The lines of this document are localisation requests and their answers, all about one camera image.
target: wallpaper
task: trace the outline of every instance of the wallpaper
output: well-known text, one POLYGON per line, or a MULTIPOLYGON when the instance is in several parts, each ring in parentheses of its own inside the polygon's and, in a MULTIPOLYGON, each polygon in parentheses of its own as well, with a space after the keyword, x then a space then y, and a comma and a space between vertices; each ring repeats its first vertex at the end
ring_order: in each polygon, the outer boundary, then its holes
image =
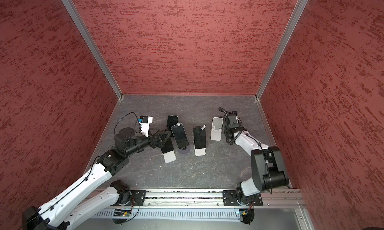
POLYGON ((125 94, 254 95, 297 0, 73 0, 125 94))
POLYGON ((60 0, 0 0, 0 226, 79 178, 117 97, 60 0))
POLYGON ((316 230, 384 227, 384 0, 309 0, 262 106, 316 230))

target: metal corner post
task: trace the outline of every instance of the metal corner post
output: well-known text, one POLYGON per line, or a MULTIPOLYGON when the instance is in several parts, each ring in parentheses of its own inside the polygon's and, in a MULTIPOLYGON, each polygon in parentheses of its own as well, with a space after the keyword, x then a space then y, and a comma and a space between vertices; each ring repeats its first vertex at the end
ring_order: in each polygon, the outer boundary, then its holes
POLYGON ((287 43, 288 43, 288 41, 289 41, 289 39, 293 33, 293 30, 295 29, 295 26, 297 25, 297 22, 299 21, 300 16, 303 13, 303 10, 304 10, 307 2, 308 2, 308 0, 297 0, 296 6, 293 9, 292 15, 288 21, 287 26, 285 27, 285 31, 283 33, 283 36, 281 37, 281 40, 279 42, 279 45, 277 46, 276 52, 273 55, 273 58, 271 60, 271 64, 269 65, 269 67, 266 71, 265 77, 264 77, 259 89, 257 90, 257 93, 256 93, 256 99, 257 100, 260 100, 260 98, 261 98, 261 96, 262 96, 262 94, 263 94, 263 92, 264 92, 264 90, 268 84, 268 81, 271 78, 271 76, 272 76, 272 74, 276 68, 276 65, 279 62, 280 57, 283 54, 284 49, 285 49, 285 47, 286 47, 286 45, 287 45, 287 43))
POLYGON ((73 22, 77 26, 78 30, 80 31, 81 35, 83 36, 85 42, 87 43, 89 49, 91 50, 94 58, 98 62, 100 68, 102 69, 105 77, 107 78, 109 84, 115 91, 117 97, 119 99, 122 98, 122 91, 120 90, 117 82, 115 81, 115 78, 113 77, 111 71, 108 68, 107 63, 105 62, 101 52, 96 46, 96 43, 93 41, 87 27, 85 26, 83 20, 81 19, 79 12, 76 10, 76 7, 74 6, 72 0, 61 0, 67 9, 68 13, 70 14, 73 22))

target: black smartphone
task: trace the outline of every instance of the black smartphone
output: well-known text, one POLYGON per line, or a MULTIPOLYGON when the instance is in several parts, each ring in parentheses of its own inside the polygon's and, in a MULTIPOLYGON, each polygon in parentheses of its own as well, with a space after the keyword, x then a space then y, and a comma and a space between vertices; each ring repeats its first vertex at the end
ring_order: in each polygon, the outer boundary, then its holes
POLYGON ((179 117, 178 116, 168 115, 167 130, 171 131, 170 127, 176 125, 178 122, 179 122, 179 117))
POLYGON ((193 138, 195 149, 201 149, 207 147, 206 135, 205 135, 205 127, 194 127, 193 128, 193 138))
POLYGON ((162 146, 161 152, 164 154, 170 151, 173 151, 173 144, 172 144, 172 139, 169 137, 166 143, 164 144, 164 146, 162 146))
POLYGON ((177 147, 179 149, 183 149, 184 147, 189 146, 189 142, 187 139, 187 135, 185 134, 183 124, 181 124, 181 123, 177 124, 176 123, 176 125, 170 127, 170 129, 173 133, 173 136, 174 136, 176 143, 177 143, 177 147))

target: work surface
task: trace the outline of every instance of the work surface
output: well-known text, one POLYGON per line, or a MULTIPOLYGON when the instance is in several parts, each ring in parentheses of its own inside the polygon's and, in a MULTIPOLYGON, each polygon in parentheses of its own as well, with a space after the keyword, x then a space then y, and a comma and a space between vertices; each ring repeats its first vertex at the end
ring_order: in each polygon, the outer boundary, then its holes
MULTIPOLYGON (((150 127, 161 130, 166 129, 168 115, 178 116, 192 146, 191 151, 180 154, 172 138, 176 160, 166 164, 159 148, 148 147, 129 157, 129 163, 103 186, 121 179, 131 187, 142 188, 235 188, 237 183, 250 178, 251 159, 240 146, 227 145, 224 134, 221 141, 210 139, 212 118, 223 117, 218 107, 237 110, 242 125, 258 140, 269 144, 254 97, 126 95, 94 157, 102 155, 114 144, 113 127, 129 112, 135 112, 138 117, 153 117, 150 127), (193 148, 193 127, 202 125, 207 126, 206 155, 197 157, 193 148)), ((124 127, 133 128, 135 120, 133 114, 127 116, 118 124, 116 132, 124 127)))

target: smartphone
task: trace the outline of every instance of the smartphone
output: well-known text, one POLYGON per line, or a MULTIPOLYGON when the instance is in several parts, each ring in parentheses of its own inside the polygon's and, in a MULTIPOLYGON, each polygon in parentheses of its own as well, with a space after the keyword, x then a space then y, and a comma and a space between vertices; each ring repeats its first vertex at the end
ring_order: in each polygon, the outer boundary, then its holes
POLYGON ((167 130, 171 131, 170 127, 176 125, 178 122, 179 122, 179 117, 178 116, 168 115, 167 130))
POLYGON ((205 127, 199 126, 193 128, 193 138, 195 149, 202 149, 207 147, 205 127))
POLYGON ((173 151, 173 144, 172 144, 172 139, 169 137, 166 143, 164 144, 164 146, 162 146, 161 152, 164 154, 170 151, 173 151))
POLYGON ((181 124, 181 123, 177 124, 176 123, 176 125, 170 127, 170 129, 173 133, 173 136, 174 136, 176 143, 177 143, 177 147, 179 149, 183 149, 184 147, 189 146, 189 142, 187 139, 187 135, 185 134, 183 124, 181 124))

